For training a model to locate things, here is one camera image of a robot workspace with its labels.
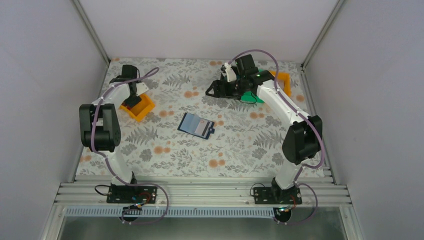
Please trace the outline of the white card black stripe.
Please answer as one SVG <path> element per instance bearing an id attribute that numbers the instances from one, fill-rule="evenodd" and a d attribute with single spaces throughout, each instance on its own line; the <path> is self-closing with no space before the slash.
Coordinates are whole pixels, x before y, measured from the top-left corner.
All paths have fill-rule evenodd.
<path id="1" fill-rule="evenodd" d="M 214 122 L 209 120 L 200 120 L 197 127 L 194 130 L 194 134 L 198 137 L 206 138 L 213 127 Z"/>

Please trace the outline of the blue leather card holder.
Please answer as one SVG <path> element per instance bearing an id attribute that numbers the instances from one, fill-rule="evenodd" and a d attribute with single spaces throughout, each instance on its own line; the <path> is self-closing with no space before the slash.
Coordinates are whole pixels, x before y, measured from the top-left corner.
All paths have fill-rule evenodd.
<path id="1" fill-rule="evenodd" d="M 203 138 L 201 136 L 197 136 L 197 135 L 194 134 L 194 131 L 195 131 L 196 127 L 198 126 L 200 120 L 211 121 L 211 120 L 208 120 L 208 119 L 199 117 L 196 114 L 192 114 L 192 113 L 186 112 L 183 115 L 183 118 L 182 118 L 181 122 L 179 123 L 179 125 L 177 127 L 177 130 L 178 131 L 181 131 L 181 132 L 184 132 L 184 133 L 187 133 L 189 135 L 192 135 L 192 136 L 201 138 L 201 139 L 208 140 L 209 137 L 210 137 L 210 135 L 215 133 L 215 123 L 213 122 L 213 127 L 210 129 L 210 132 L 207 135 L 207 137 L 206 138 Z"/>

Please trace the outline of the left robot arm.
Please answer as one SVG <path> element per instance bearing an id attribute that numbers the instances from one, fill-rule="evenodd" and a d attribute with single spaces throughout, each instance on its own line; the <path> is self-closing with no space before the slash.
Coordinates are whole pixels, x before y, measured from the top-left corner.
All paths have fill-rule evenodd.
<path id="1" fill-rule="evenodd" d="M 112 175 L 112 189 L 133 189 L 134 173 L 119 149 L 121 128 L 117 116 L 120 106 L 132 109 L 141 102 L 136 79 L 140 71 L 133 65 L 122 66 L 121 74 L 109 82 L 109 88 L 97 100 L 79 107 L 80 137 L 83 146 L 103 157 Z"/>

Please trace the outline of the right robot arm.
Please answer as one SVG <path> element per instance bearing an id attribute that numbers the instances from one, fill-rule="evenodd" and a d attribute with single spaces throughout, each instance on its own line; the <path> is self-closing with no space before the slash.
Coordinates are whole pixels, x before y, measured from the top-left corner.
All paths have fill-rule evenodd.
<path id="1" fill-rule="evenodd" d="M 310 115 L 297 106 L 280 86 L 275 72 L 260 70 L 249 51 L 245 51 L 225 62 L 221 76 L 211 83 L 205 94 L 214 98 L 238 100 L 246 92 L 251 92 L 262 100 L 274 112 L 281 122 L 288 125 L 282 142 L 285 162 L 272 179 L 270 191 L 276 198 L 287 196 L 298 185 L 298 178 L 305 168 L 317 169 L 316 165 L 307 164 L 316 154 L 324 158 L 322 139 L 323 121 L 318 115 Z"/>

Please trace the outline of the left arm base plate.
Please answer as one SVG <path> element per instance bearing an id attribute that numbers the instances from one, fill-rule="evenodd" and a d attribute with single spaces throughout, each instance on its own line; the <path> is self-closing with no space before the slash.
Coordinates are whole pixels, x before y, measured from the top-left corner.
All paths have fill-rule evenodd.
<path id="1" fill-rule="evenodd" d="M 106 202 L 108 204 L 154 204 L 158 188 L 155 186 L 111 185 Z"/>

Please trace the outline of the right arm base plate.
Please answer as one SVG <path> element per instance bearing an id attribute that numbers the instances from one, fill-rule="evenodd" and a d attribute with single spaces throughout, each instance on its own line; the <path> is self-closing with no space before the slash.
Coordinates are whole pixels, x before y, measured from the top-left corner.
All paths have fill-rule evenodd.
<path id="1" fill-rule="evenodd" d="M 256 205 L 293 205 L 302 204 L 298 187 L 281 190 L 274 187 L 254 187 L 253 198 Z"/>

